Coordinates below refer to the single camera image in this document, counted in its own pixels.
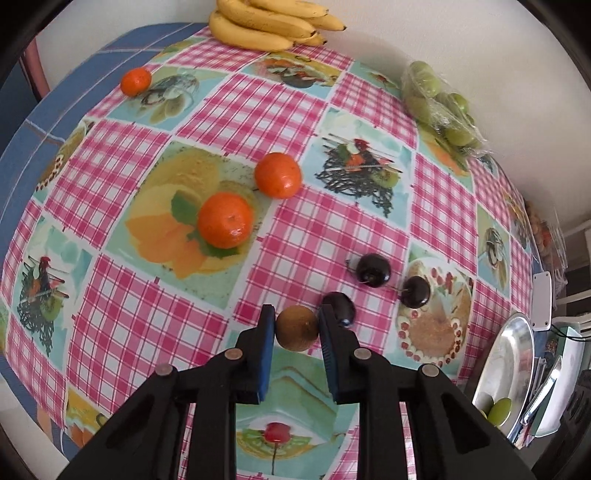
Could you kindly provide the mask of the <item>dark plum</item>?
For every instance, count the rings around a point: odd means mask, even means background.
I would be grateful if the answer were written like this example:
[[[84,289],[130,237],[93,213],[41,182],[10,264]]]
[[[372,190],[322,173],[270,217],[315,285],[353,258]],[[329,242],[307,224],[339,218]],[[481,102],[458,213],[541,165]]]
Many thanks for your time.
[[[406,307],[419,309],[430,301],[431,285],[421,276],[411,276],[405,280],[399,297]]]
[[[363,285],[370,288],[380,288],[391,280],[391,265],[380,254],[366,254],[356,263],[355,275],[356,279]]]
[[[346,294],[342,292],[330,292],[322,297],[322,305],[332,307],[335,319],[339,325],[351,328],[356,321],[356,306]]]

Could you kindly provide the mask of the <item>brown round longan fruit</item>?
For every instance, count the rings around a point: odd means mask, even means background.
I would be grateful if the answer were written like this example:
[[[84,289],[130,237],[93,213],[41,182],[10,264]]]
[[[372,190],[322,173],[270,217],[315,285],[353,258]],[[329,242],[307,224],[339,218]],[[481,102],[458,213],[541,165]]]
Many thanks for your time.
[[[284,349],[304,352],[318,338],[318,317],[314,311],[301,305],[283,309],[276,318],[276,340]]]

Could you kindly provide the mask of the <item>large orange tangerine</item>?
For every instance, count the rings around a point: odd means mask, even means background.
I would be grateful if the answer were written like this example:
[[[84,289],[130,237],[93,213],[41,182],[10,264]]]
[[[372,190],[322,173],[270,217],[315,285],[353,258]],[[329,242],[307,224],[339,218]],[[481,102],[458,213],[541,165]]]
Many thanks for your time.
[[[218,192],[198,211],[197,232],[212,247],[231,249],[242,245],[253,230],[253,213],[242,196]]]

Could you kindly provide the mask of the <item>bag of green fruits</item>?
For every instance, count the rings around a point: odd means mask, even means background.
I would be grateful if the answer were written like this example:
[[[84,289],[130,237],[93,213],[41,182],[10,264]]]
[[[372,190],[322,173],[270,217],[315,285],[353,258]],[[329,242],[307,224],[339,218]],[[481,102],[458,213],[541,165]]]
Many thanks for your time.
[[[406,66],[402,96],[408,113],[450,154],[466,158],[486,152],[486,140],[470,114],[468,100],[428,63]]]

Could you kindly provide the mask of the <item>green fruit right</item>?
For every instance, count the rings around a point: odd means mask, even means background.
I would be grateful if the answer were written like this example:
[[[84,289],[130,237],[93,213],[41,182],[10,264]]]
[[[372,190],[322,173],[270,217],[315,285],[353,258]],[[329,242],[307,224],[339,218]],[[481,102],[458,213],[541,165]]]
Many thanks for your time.
[[[501,427],[510,417],[512,411],[512,400],[508,397],[495,401],[490,408],[487,419],[496,426]]]

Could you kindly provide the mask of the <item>round steel tray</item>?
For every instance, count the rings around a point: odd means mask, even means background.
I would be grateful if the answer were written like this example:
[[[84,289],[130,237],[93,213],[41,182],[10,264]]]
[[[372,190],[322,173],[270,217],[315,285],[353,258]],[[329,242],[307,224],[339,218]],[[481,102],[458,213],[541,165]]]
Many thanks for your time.
[[[478,360],[465,393],[480,410],[489,413],[508,398],[511,409],[499,430],[510,437],[517,429],[533,377],[534,337],[525,315],[511,315]]]

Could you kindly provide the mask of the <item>white plastic box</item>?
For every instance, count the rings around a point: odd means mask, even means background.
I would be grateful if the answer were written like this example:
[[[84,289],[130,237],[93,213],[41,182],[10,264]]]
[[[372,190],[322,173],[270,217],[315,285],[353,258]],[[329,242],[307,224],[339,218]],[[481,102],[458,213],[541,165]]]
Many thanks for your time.
[[[535,332],[548,331],[552,323],[553,281],[548,271],[533,275],[531,328]]]

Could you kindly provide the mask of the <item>pink checkered fruit tablecloth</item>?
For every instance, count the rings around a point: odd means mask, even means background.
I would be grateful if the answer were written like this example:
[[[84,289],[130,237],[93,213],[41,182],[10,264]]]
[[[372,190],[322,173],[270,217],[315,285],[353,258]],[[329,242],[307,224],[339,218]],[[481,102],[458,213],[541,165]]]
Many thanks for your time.
[[[150,71],[136,97],[119,87]],[[204,27],[126,67],[33,176],[1,268],[1,369],[34,424],[73,458],[159,363],[228,348],[260,307],[315,309],[338,291],[363,346],[469,378],[515,312],[529,314],[524,201],[490,158],[461,159],[406,112],[397,83],[324,47],[261,54]],[[303,183],[256,187],[267,154]],[[218,192],[252,208],[249,239],[212,247],[197,215]],[[391,280],[356,279],[366,254]],[[421,276],[430,301],[400,301]]]

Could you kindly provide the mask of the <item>orange tangerine upper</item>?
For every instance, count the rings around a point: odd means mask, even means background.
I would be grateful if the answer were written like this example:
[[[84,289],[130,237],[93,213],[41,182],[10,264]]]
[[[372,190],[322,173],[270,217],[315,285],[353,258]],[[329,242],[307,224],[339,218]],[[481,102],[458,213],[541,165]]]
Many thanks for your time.
[[[254,168],[256,187],[267,197],[287,199],[297,194],[303,183],[301,167],[290,155],[267,154]]]

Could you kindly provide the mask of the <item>small orange tangerine far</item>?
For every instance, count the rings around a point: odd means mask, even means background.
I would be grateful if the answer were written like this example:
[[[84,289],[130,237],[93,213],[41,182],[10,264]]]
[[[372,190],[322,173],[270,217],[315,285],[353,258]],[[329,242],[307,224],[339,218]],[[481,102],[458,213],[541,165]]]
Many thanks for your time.
[[[143,67],[134,68],[122,76],[119,87],[125,96],[136,97],[150,87],[151,80],[149,70]]]

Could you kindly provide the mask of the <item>blue cloth under tablecloth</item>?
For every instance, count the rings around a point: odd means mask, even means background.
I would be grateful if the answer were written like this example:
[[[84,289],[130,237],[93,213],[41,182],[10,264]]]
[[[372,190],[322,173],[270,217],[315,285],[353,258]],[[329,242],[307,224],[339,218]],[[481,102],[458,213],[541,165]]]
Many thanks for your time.
[[[34,190],[33,176],[45,168],[58,145],[82,117],[116,86],[115,76],[187,38],[204,23],[163,23],[131,30],[82,62],[36,105],[16,130],[1,156],[8,184],[1,188],[1,258],[26,202]]]

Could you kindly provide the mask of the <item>yellow banana bunch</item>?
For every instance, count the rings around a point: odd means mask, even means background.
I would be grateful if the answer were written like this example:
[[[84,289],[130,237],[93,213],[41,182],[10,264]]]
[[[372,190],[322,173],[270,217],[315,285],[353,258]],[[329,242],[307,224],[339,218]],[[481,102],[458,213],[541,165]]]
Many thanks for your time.
[[[297,45],[322,46],[322,31],[345,31],[329,8],[310,1],[218,0],[208,18],[211,35],[225,45],[262,52]]]

